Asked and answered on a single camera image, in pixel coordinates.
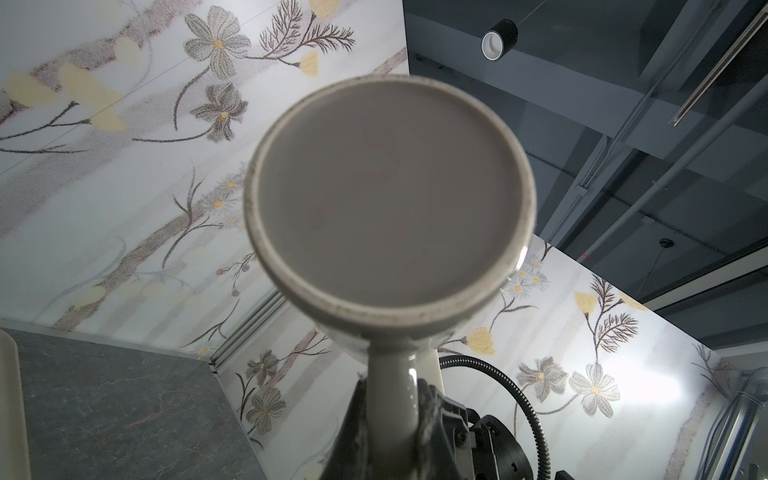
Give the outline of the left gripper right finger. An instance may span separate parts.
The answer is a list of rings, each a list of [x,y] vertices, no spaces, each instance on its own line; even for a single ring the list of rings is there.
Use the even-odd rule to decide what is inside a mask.
[[[455,458],[455,433],[465,426],[463,407],[445,397],[434,385],[419,379],[419,424],[415,468],[418,479],[461,479]]]

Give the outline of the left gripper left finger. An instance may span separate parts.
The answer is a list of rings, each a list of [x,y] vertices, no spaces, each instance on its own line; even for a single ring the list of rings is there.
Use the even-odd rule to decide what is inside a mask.
[[[367,379],[360,379],[321,475],[322,480],[369,478]]]

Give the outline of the grey ceramic mug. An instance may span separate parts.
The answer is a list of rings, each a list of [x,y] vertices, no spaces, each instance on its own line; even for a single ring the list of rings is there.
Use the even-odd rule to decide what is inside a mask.
[[[418,479],[417,381],[447,397],[439,345],[527,255],[536,192],[516,136],[436,80],[344,80],[264,134],[244,214],[272,282],[367,367],[368,479]]]

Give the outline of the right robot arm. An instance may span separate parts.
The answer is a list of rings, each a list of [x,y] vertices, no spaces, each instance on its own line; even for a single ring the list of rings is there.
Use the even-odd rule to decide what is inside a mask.
[[[522,389],[505,373],[490,363],[461,354],[439,359],[442,370],[463,367],[480,372],[499,384],[522,411],[533,434],[536,463],[532,464],[515,434],[497,417],[480,416],[477,411],[447,401],[451,421],[463,421],[462,427],[449,427],[447,436],[454,458],[465,455],[471,461],[470,479],[556,479],[573,480],[565,470],[555,471],[544,430],[538,415]]]

